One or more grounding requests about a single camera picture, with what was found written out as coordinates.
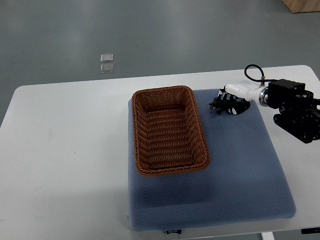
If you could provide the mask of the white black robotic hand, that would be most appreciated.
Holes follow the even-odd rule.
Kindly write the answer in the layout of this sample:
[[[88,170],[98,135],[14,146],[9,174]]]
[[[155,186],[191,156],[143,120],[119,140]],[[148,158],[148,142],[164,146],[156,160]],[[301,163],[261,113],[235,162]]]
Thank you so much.
[[[240,81],[225,85],[220,89],[217,98],[236,101],[231,108],[230,115],[240,115],[250,108],[251,102],[267,107],[268,87],[264,82]]]

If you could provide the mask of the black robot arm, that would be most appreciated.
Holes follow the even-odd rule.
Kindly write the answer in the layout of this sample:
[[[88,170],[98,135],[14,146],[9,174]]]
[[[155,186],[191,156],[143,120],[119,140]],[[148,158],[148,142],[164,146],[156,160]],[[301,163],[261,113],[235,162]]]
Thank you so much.
[[[308,144],[320,139],[320,100],[314,93],[306,90],[306,84],[287,79],[266,79],[262,68],[250,64],[244,69],[244,75],[259,83],[257,102],[279,113],[273,116],[274,123]]]

